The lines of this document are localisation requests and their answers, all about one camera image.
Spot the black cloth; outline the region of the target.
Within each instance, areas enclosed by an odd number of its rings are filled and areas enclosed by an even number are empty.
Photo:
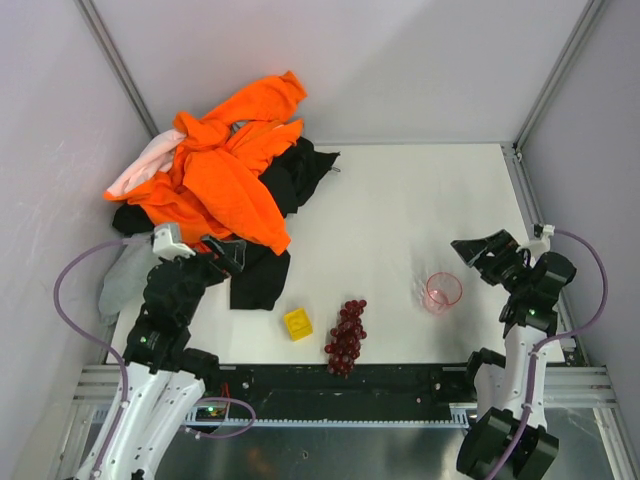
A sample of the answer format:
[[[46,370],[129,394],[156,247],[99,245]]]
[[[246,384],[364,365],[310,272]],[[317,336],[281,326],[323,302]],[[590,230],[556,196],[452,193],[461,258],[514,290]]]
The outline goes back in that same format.
[[[338,152],[320,152],[302,138],[259,176],[282,216],[294,215],[315,193],[319,182],[333,169]],[[125,235],[150,232],[148,215],[140,206],[119,207],[112,221],[116,231]],[[291,255],[273,253],[265,246],[248,243],[244,270],[231,278],[230,308],[233,310],[271,311],[281,296],[291,262]]]

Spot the orange hoodie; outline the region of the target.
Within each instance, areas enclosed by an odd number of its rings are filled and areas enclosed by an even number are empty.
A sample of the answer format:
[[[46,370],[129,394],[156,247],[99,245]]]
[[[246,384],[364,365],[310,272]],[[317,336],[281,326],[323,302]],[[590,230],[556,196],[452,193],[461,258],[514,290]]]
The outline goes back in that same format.
[[[239,237],[280,255],[290,237],[259,176],[301,137],[304,122],[295,113],[306,96],[288,71],[251,83],[201,118],[180,112],[172,129],[186,138],[170,170],[121,197],[103,196],[140,206],[154,225],[177,223],[189,246],[206,235]]]

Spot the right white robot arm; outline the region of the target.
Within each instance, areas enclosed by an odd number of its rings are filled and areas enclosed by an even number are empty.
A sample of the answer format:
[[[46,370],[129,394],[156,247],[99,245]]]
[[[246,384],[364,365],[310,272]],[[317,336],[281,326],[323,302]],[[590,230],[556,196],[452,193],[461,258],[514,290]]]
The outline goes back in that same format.
[[[508,294],[499,315],[504,353],[482,348],[466,367],[478,417],[456,468],[471,479],[541,479],[558,455],[559,441],[545,417],[544,379],[557,334],[557,303],[576,268],[552,251],[555,232],[552,225],[537,224],[525,244],[506,230],[451,243],[467,267]]]

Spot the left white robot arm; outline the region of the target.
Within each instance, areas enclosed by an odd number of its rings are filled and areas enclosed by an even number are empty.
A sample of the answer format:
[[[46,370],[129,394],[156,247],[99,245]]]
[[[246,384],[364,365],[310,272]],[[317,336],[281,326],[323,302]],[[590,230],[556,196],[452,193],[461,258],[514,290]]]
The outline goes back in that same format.
[[[217,356],[188,347],[189,326],[206,290],[243,270],[246,243],[202,241],[205,253],[154,240],[159,262],[120,355],[118,391],[75,478],[154,478],[188,412],[222,384]]]

